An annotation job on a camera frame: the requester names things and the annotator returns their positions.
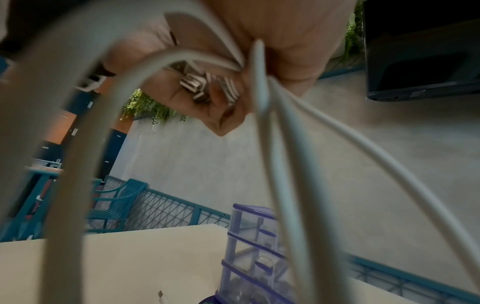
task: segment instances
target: white table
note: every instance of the white table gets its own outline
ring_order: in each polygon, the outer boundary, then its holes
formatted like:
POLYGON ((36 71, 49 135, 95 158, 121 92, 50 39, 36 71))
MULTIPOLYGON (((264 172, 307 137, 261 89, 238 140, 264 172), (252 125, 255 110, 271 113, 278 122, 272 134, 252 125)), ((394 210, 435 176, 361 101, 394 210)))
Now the white table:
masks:
MULTIPOLYGON (((197 304, 220 282, 227 230, 217 225, 85 236, 85 302, 197 304)), ((37 303, 44 240, 0 244, 0 302, 37 303)), ((409 304, 353 280, 358 304, 409 304)))

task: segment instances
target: dark sleeve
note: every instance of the dark sleeve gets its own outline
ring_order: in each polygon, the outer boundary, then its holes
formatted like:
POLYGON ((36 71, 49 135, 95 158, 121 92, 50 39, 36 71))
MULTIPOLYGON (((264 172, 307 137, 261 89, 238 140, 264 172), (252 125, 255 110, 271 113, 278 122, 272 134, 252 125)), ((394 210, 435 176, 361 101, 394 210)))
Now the dark sleeve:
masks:
MULTIPOLYGON (((92 0, 10 0, 7 35, 0 43, 0 55, 15 60, 21 51, 63 15, 92 0)), ((102 65, 92 71, 114 76, 102 65)))

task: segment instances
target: black monitor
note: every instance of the black monitor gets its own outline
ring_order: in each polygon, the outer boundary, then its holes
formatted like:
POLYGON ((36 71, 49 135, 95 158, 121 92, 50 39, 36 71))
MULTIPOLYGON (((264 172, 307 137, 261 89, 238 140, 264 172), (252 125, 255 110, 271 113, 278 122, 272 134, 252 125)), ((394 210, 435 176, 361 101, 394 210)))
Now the black monitor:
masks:
POLYGON ((402 101, 480 93, 479 5, 366 0, 367 97, 402 101))

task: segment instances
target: bundle of cables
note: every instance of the bundle of cables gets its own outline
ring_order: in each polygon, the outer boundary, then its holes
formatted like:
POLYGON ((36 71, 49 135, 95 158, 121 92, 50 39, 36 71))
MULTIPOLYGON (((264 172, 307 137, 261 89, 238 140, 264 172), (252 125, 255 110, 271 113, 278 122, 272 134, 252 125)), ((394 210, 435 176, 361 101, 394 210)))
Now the bundle of cables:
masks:
MULTIPOLYGON (((246 61, 229 32, 201 3, 192 0, 100 1, 67 16, 39 39, 19 60, 15 78, 0 92, 0 216, 22 180, 24 166, 50 123, 50 116, 100 56, 122 35, 158 14, 195 17, 215 33, 235 61, 174 47, 152 54, 99 97, 82 123, 66 157, 49 217, 41 278, 45 303, 82 302, 82 237, 88 211, 91 177, 104 148, 104 138, 123 103, 149 76, 183 61, 215 64, 240 71, 246 61)), ((282 234, 294 269, 299 302, 353 303, 344 259, 313 150, 293 105, 316 118, 370 156, 410 195, 441 232, 480 290, 480 250, 445 205, 411 172, 372 141, 286 91, 265 71, 264 46, 250 51, 251 99, 258 139, 282 234), (284 149, 289 167, 282 161, 284 149)))

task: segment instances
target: plastic drawer organizer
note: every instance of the plastic drawer organizer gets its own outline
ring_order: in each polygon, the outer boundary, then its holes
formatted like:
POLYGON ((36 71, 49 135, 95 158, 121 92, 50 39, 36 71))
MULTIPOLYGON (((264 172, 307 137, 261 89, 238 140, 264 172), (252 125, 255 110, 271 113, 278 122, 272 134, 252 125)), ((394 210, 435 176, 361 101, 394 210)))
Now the plastic drawer organizer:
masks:
POLYGON ((271 209, 233 205, 223 272, 222 304, 295 303, 293 277, 271 209))

